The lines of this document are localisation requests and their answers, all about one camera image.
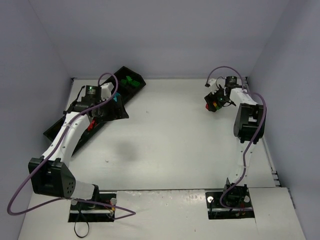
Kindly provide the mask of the teal curved lego piece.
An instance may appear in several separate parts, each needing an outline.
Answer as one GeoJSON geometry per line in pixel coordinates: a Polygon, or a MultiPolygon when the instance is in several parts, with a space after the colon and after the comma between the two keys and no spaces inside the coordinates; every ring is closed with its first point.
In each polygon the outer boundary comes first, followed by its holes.
{"type": "Polygon", "coordinates": [[[114,100],[115,102],[117,102],[119,96],[120,96],[120,94],[117,92],[117,93],[114,95],[113,100],[114,100]]]}

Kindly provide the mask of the red round lego piece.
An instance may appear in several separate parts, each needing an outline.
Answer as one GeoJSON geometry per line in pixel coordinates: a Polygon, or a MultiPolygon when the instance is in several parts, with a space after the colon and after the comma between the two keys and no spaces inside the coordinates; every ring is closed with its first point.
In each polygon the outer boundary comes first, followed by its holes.
{"type": "Polygon", "coordinates": [[[90,125],[88,126],[87,130],[91,131],[92,129],[94,129],[96,127],[97,123],[95,120],[93,120],[90,125]]]}

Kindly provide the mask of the green sloped lego brick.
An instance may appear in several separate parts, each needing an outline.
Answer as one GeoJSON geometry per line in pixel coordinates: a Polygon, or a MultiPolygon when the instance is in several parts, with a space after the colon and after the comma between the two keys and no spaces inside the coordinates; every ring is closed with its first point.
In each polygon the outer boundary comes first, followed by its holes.
{"type": "Polygon", "coordinates": [[[126,84],[131,84],[132,81],[133,81],[133,79],[132,79],[130,76],[126,76],[125,79],[121,79],[120,82],[121,82],[123,85],[126,85],[126,84]]]}

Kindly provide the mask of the red yellow green lego stack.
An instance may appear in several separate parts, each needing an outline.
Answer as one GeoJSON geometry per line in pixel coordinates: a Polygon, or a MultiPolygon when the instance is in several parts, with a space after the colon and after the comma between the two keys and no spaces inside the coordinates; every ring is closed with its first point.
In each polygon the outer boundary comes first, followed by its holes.
{"type": "Polygon", "coordinates": [[[216,112],[221,109],[221,106],[217,104],[215,101],[207,101],[205,108],[210,112],[216,112]]]}

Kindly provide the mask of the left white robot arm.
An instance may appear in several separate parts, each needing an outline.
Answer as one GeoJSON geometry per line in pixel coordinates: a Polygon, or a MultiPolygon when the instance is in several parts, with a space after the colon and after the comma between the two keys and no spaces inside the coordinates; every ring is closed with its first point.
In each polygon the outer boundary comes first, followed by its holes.
{"type": "Polygon", "coordinates": [[[128,117],[113,83],[86,85],[85,95],[74,100],[64,112],[62,126],[50,147],[28,163],[34,193],[64,199],[94,199],[99,188],[76,180],[69,169],[72,155],[85,131],[128,117]]]}

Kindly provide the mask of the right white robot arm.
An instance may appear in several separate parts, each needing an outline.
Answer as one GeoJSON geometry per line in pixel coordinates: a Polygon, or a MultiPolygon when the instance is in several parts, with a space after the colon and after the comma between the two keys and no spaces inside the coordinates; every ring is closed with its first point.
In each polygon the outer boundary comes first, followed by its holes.
{"type": "Polygon", "coordinates": [[[215,113],[225,107],[237,108],[233,124],[237,160],[221,198],[225,200],[233,193],[240,198],[246,191],[253,150],[264,135],[267,109],[264,103],[257,103],[247,89],[237,84],[235,76],[226,77],[224,86],[218,84],[216,78],[208,79],[205,86],[210,88],[210,93],[204,97],[208,111],[215,113]]]}

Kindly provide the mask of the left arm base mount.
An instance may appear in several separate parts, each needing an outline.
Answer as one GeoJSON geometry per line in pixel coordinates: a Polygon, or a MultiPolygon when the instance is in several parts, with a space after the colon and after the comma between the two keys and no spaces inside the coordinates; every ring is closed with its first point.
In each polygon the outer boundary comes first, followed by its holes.
{"type": "Polygon", "coordinates": [[[69,208],[69,223],[114,222],[115,208],[72,200],[69,208]]]}

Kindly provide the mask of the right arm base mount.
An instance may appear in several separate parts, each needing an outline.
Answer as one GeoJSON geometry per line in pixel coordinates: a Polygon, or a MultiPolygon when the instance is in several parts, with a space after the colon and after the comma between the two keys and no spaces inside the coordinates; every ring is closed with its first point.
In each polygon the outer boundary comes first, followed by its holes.
{"type": "Polygon", "coordinates": [[[206,191],[206,207],[209,220],[240,220],[254,219],[255,213],[248,190],[240,193],[233,190],[223,197],[222,191],[206,191]]]}

